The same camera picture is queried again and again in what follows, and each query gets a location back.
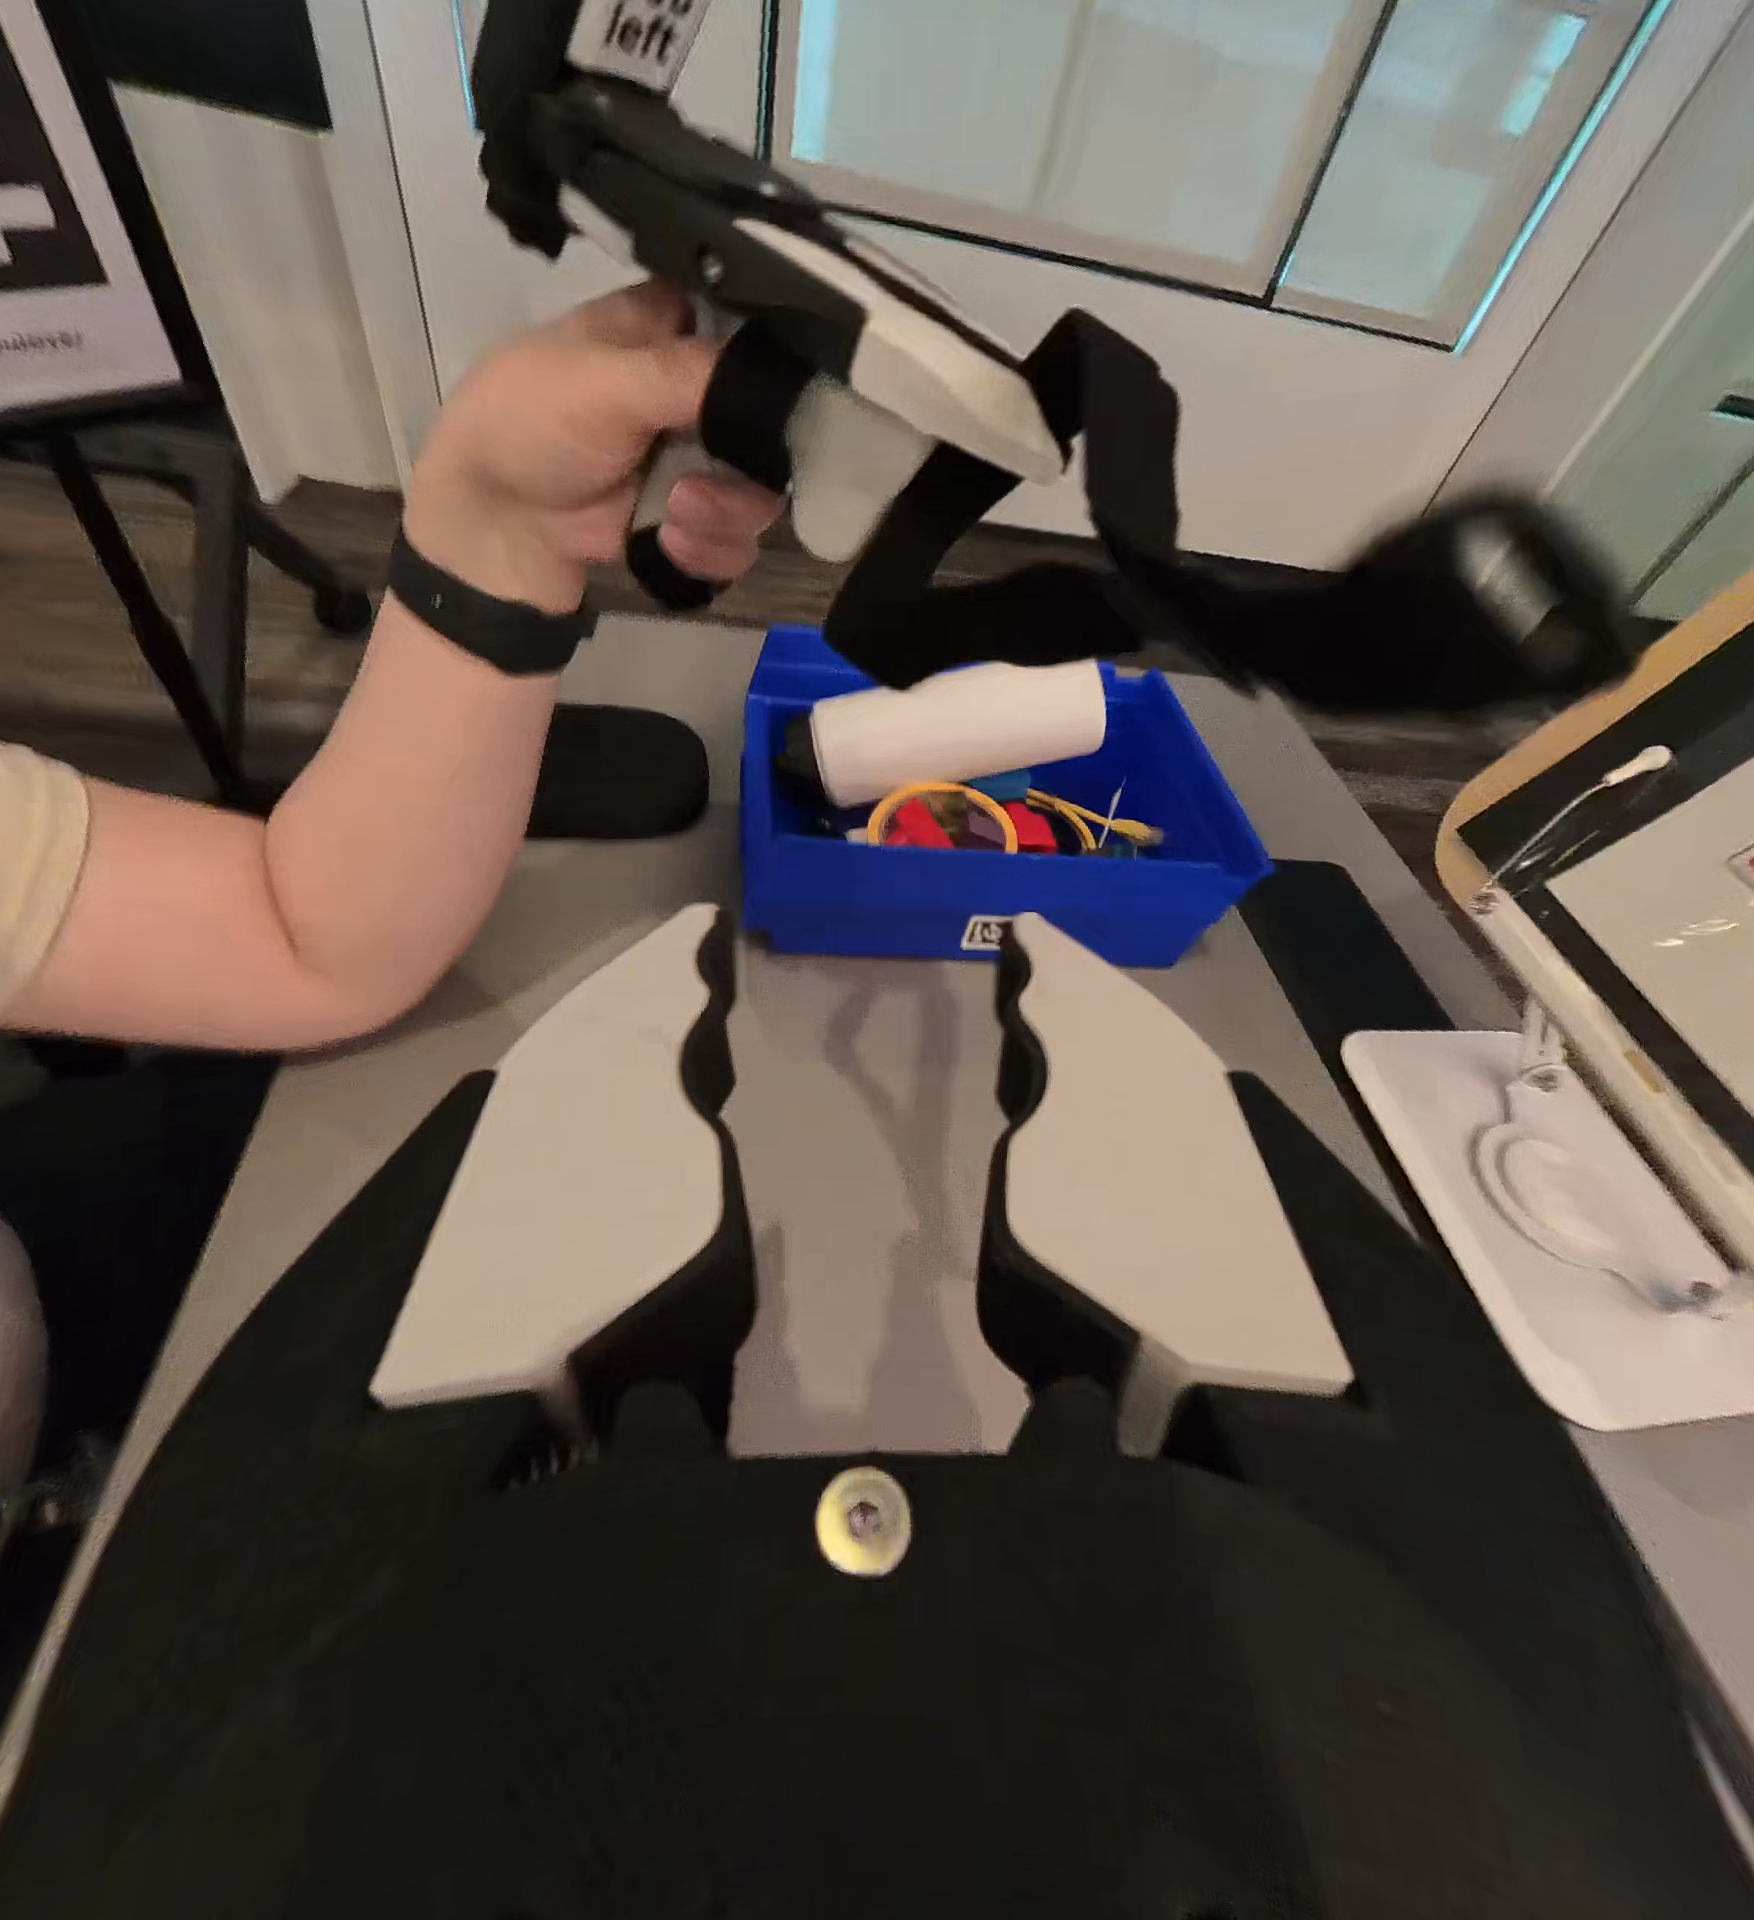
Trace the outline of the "blue plastic bin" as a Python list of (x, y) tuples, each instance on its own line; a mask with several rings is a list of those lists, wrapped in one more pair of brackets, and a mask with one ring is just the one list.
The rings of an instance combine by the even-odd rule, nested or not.
[(1032, 789), (1087, 814), (1125, 785), (1129, 842), (1102, 850), (866, 849), (873, 802), (831, 808), (781, 765), (814, 704), (872, 689), (814, 627), (772, 625), (747, 689), (743, 746), (745, 925), (785, 953), (970, 961), (1008, 922), (1040, 913), (1123, 967), (1175, 965), (1263, 881), (1274, 858), (1159, 671), (1103, 664), (1106, 743), (1032, 771)]

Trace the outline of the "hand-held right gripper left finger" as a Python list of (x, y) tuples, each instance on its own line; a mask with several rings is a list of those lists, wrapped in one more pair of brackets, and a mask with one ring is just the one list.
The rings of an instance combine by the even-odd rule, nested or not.
[(726, 1436), (758, 1292), (729, 1022), (736, 927), (699, 902), (574, 983), (490, 1074), (372, 1376), (386, 1409), (532, 1396), (601, 1436), (682, 1385)]

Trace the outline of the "yellow tape roll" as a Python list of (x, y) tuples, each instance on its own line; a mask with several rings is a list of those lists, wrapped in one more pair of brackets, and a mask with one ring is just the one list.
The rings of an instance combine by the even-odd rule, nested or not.
[(913, 780), (913, 783), (893, 786), (889, 793), (885, 793), (881, 799), (875, 800), (875, 804), (872, 806), (872, 812), (866, 818), (866, 828), (864, 828), (866, 844), (883, 846), (883, 844), (877, 844), (872, 835), (883, 831), (883, 824), (887, 823), (889, 814), (900, 806), (900, 802), (912, 796), (928, 796), (928, 799), (951, 800), (960, 804), (958, 789), (961, 786), (970, 786), (988, 795), (980, 786), (961, 783), (961, 780)]

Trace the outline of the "glass window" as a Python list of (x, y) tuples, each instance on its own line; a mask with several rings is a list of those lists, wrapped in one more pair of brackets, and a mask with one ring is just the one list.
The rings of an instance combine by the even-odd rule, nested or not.
[(835, 212), (1457, 352), (1665, 14), (769, 3), (761, 143)]

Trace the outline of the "instruction sign board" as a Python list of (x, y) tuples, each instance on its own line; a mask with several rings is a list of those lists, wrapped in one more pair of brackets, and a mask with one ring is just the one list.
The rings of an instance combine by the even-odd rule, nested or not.
[(1754, 570), (1467, 780), (1435, 866), (1754, 1278)]

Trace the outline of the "marker poster on easel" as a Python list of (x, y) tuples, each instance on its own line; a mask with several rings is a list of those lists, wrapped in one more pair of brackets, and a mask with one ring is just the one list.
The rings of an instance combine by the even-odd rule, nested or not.
[(374, 603), (259, 494), (70, 3), (0, 1), (0, 461), (48, 469), (217, 802), (260, 816), (250, 563), (337, 637), (366, 636)]

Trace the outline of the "black wristband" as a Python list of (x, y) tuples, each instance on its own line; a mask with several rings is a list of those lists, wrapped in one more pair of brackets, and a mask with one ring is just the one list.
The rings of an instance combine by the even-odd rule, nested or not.
[(542, 611), (502, 598), (426, 558), (401, 526), (392, 543), (387, 596), (427, 631), (508, 677), (553, 677), (596, 636), (599, 609)]

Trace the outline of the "person's left hand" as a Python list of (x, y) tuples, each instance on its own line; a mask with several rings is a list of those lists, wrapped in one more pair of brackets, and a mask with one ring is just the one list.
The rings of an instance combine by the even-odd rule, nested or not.
[(460, 582), (570, 612), (626, 553), (655, 445), (698, 425), (716, 342), (647, 280), (495, 352), (444, 406), (411, 467), (403, 533)]

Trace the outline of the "white paper roll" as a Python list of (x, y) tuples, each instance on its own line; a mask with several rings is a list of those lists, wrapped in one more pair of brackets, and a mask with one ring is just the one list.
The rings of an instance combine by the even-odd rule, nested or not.
[(1100, 751), (1106, 671), (1094, 659), (976, 664), (908, 689), (819, 701), (804, 726), (822, 793), (857, 806), (913, 783), (968, 783)]

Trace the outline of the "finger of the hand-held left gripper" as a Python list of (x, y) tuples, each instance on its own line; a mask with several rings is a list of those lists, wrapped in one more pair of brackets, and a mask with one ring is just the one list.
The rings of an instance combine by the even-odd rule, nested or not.
[(1030, 398), (1008, 348), (885, 251), (837, 227), (769, 225), (792, 288), (769, 335), (813, 370), (864, 398)]
[(850, 387), (881, 414), (1030, 484), (1057, 482), (1069, 454), (1016, 367), (937, 322), (869, 319)]

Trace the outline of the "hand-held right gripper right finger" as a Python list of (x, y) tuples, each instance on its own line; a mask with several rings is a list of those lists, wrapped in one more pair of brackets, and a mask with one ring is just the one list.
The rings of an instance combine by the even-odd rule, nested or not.
[(976, 1307), (1039, 1402), (1085, 1387), (1153, 1454), (1199, 1393), (1304, 1406), (1355, 1384), (1223, 1056), (1040, 917), (1002, 935)]

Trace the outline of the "grey desk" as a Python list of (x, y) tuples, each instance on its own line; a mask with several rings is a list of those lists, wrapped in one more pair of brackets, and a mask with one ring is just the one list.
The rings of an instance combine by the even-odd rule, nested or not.
[[(738, 889), (747, 684), (761, 628), (608, 614), (564, 677), (573, 704), (678, 715), (712, 760), (712, 814), (630, 850), (526, 850), (477, 947), (378, 1043), (286, 1064), (98, 1497), (47, 1635), (0, 1735), (0, 1807), (109, 1532), (136, 1478), (219, 1347), (386, 1158), (468, 1071), (488, 1068), (576, 980), (679, 906)], [(751, 1220), (764, 1236), (769, 1324), (747, 1349), (749, 1449), (998, 1444), (1021, 1399), (970, 1321), (998, 1138), (992, 973), (983, 964), (839, 961), (747, 949), (732, 1104)], [(1600, 1515), (1627, 1529), (1659, 1626), (1689, 1626), (1694, 1713), (1728, 1708), (1752, 1745), (1700, 1723), (1718, 1790), (1754, 1850), (1754, 1419), (1659, 1434), (1559, 1428)]]

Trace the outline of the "person's left forearm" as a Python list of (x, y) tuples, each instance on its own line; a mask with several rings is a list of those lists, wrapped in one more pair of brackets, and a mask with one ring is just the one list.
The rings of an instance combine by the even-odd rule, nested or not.
[(520, 854), (558, 704), (386, 605), (267, 818), (87, 780), (77, 883), (0, 1029), (293, 1052), (409, 1014)]

